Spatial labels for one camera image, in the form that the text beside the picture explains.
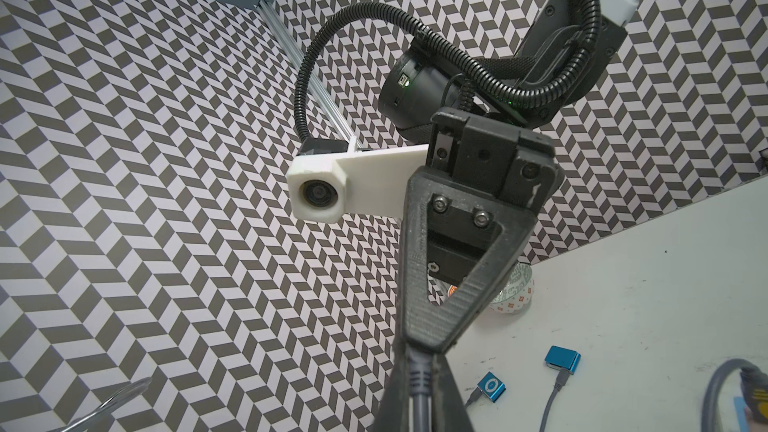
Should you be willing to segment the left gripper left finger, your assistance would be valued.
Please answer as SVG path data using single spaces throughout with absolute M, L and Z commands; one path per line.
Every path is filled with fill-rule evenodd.
M 371 430 L 399 432 L 410 430 L 410 366 L 407 345 L 398 342 L 394 366 L 386 384 Z

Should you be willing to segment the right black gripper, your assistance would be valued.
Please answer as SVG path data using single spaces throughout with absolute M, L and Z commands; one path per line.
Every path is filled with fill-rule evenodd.
M 507 283 L 564 171 L 540 133 L 451 108 L 433 122 L 406 186 L 397 332 L 437 354 Z

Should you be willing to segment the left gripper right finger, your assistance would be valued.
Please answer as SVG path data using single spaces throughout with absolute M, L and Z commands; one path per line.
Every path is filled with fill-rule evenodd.
M 432 365 L 432 431 L 471 432 L 473 426 L 445 355 L 435 355 Z

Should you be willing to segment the blue mp3 player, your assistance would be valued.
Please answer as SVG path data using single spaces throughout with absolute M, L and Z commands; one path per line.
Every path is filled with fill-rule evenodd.
M 492 372 L 487 372 L 480 379 L 477 388 L 493 403 L 495 403 L 506 391 L 505 383 Z

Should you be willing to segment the teal mp3 player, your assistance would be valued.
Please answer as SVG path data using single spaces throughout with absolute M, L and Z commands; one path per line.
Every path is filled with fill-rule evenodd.
M 565 370 L 573 375 L 580 363 L 581 354 L 576 350 L 552 345 L 544 358 L 544 363 L 553 369 Z

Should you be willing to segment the pink charger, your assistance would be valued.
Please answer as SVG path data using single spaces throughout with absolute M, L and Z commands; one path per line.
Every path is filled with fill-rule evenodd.
M 742 397 L 754 419 L 767 424 L 767 374 L 759 368 L 741 369 Z

